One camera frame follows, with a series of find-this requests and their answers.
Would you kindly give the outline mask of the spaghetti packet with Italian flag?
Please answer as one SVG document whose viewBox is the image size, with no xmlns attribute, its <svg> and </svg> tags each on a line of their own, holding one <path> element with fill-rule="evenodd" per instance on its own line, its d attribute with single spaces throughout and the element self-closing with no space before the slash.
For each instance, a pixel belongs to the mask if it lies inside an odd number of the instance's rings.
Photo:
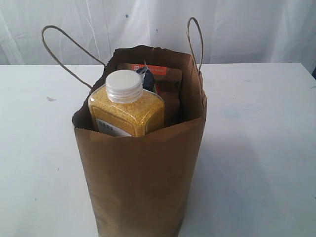
<svg viewBox="0 0 316 237">
<path fill-rule="evenodd" d="M 147 91 L 151 91 L 155 94 L 158 94 L 157 88 L 156 88 L 156 80 L 154 78 L 154 75 L 150 71 L 146 62 L 144 63 L 145 64 L 143 67 L 140 67 L 139 69 L 136 70 L 136 73 L 138 73 L 141 76 L 143 89 Z"/>
</svg>

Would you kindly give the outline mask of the yellow grain bottle white cap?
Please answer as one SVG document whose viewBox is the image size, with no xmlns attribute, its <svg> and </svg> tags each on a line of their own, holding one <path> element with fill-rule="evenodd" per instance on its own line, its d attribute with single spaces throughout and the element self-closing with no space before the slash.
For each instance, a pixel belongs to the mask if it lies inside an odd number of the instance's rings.
<svg viewBox="0 0 316 237">
<path fill-rule="evenodd" d="M 115 137 L 142 137 L 164 127 L 164 101 L 145 90 L 132 70 L 110 73 L 88 99 L 94 129 Z"/>
</svg>

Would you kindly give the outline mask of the brown pouch with orange label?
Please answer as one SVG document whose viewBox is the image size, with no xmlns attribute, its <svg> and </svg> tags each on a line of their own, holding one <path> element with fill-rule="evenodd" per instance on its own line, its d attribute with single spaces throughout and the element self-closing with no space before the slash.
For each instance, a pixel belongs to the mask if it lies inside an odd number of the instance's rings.
<svg viewBox="0 0 316 237">
<path fill-rule="evenodd" d="M 180 69 L 148 65 L 156 81 L 156 91 L 165 102 L 164 126 L 177 123 L 180 110 L 179 91 L 182 82 Z"/>
</svg>

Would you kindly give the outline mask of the large brown paper bag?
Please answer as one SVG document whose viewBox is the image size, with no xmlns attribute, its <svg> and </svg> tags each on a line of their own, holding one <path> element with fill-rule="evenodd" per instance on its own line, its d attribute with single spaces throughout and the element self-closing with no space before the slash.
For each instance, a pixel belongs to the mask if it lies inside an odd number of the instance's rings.
<svg viewBox="0 0 316 237">
<path fill-rule="evenodd" d="M 136 72 L 144 62 L 181 70 L 177 123 L 142 137 L 96 131 L 88 106 L 91 93 L 110 73 Z M 194 55 L 145 45 L 119 48 L 89 90 L 72 123 L 98 235 L 177 236 L 206 120 L 207 97 Z"/>
</svg>

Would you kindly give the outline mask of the white backdrop curtain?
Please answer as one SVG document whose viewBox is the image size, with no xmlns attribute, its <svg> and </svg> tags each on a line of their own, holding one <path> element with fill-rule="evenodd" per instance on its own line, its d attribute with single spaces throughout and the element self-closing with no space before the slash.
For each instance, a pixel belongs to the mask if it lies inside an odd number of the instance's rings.
<svg viewBox="0 0 316 237">
<path fill-rule="evenodd" d="M 300 62 L 316 66 L 313 0 L 3 0 L 0 62 L 53 64 L 41 43 L 44 26 L 62 28 L 87 49 L 48 30 L 65 64 L 107 62 L 117 48 L 137 45 L 189 52 L 204 63 Z"/>
</svg>

